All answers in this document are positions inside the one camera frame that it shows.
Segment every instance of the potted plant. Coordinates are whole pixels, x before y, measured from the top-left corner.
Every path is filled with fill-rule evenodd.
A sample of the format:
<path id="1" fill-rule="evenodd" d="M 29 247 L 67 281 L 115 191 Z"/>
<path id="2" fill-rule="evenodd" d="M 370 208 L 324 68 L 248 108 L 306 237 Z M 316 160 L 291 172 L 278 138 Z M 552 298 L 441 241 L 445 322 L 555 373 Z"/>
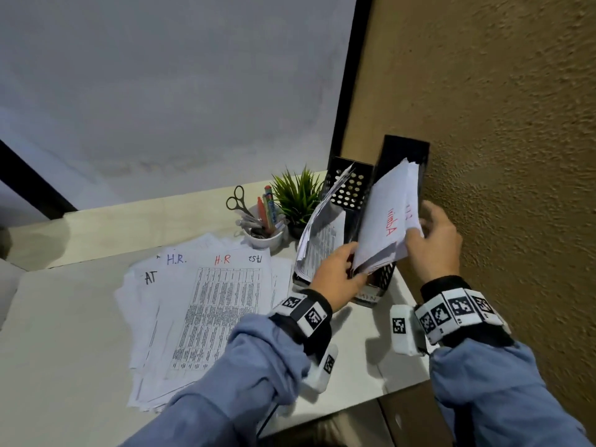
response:
<path id="1" fill-rule="evenodd" d="M 295 173 L 292 176 L 286 168 L 281 177 L 273 176 L 271 186 L 275 201 L 288 220 L 288 231 L 298 240 L 310 215 L 321 202 L 323 182 L 304 166 L 300 176 Z"/>

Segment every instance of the black mesh file holder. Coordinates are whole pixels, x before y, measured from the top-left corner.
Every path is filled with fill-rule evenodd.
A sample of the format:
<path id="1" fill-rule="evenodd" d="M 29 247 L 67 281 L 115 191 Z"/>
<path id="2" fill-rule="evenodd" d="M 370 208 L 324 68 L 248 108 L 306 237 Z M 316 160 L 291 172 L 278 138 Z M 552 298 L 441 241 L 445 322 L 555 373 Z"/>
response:
<path id="1" fill-rule="evenodd" d="M 324 193 L 331 189 L 335 180 L 349 165 L 354 165 L 350 178 L 339 188 L 337 193 L 333 194 L 331 199 L 332 204 L 338 205 L 346 211 L 344 243 L 358 240 L 361 214 L 366 209 L 371 187 L 391 169 L 399 165 L 404 158 L 420 165 L 418 172 L 418 194 L 420 194 L 422 177 L 428 164 L 429 148 L 430 145 L 427 142 L 387 134 L 375 166 L 342 157 L 332 158 L 325 177 Z M 392 263 L 370 274 L 367 285 L 359 297 L 354 298 L 354 302 L 362 306 L 374 307 L 388 289 L 394 269 L 395 264 Z M 293 275 L 293 280 L 297 285 L 309 285 L 296 273 Z"/>

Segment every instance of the light blue jacket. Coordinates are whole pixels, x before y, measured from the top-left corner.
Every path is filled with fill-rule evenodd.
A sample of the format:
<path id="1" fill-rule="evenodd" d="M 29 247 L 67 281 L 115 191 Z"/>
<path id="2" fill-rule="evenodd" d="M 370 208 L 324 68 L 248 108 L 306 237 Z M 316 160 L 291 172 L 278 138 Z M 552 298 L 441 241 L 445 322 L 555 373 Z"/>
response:
<path id="1" fill-rule="evenodd" d="M 453 429 L 448 408 L 469 404 L 479 447 L 592 445 L 547 391 L 530 348 L 521 343 L 495 348 L 468 339 L 436 350 L 430 366 L 447 422 Z M 308 369 L 301 345 L 265 316 L 246 315 L 207 374 L 123 446 L 254 445 L 271 402 L 292 404 Z"/>

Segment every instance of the desk surface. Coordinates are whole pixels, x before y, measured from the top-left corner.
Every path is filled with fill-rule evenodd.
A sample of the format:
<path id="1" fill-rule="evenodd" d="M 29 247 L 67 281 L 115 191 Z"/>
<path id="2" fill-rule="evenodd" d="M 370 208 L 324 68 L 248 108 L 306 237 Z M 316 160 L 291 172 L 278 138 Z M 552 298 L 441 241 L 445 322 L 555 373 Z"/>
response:
<path id="1" fill-rule="evenodd" d="M 256 198 L 263 186 L 245 189 Z M 116 445 L 152 418 L 126 407 L 130 332 L 113 292 L 130 264 L 151 255 L 147 248 L 206 232 L 237 233 L 236 216 L 224 208 L 228 193 L 229 188 L 218 189 L 81 211 L 62 223 L 11 231 L 9 260 L 37 271 L 24 274 L 0 331 L 0 433 L 7 445 Z M 69 235 L 61 237 L 64 226 Z M 56 248 L 44 250 L 36 239 Z M 286 248 L 280 255 L 295 252 Z M 47 266 L 56 268 L 43 269 Z M 316 401 L 299 398 L 291 414 L 273 419 L 268 430 L 428 379 L 427 360 L 389 351 L 392 300 L 413 304 L 397 270 L 383 300 L 374 310 L 350 304 L 336 315 L 339 357 L 327 391 Z M 395 370 L 391 376 L 379 371 L 384 359 L 384 369 L 390 363 Z"/>

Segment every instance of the human hand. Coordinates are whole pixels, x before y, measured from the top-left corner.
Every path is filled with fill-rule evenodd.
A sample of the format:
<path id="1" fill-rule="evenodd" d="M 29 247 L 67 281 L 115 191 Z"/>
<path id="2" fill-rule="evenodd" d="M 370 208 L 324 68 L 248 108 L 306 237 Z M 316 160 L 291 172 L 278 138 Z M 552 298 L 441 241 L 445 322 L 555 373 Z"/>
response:
<path id="1" fill-rule="evenodd" d="M 360 273 L 352 279 L 347 278 L 346 271 L 352 266 L 350 255 L 356 250 L 358 243 L 353 241 L 337 248 L 329 257 L 321 262 L 310 288 L 325 297 L 337 312 L 366 284 L 367 275 Z"/>
<path id="2" fill-rule="evenodd" d="M 463 239 L 445 211 L 430 201 L 422 201 L 430 221 L 420 220 L 429 230 L 424 238 L 418 229 L 406 232 L 406 248 L 412 266 L 424 284 L 443 276 L 459 276 L 459 254 Z"/>

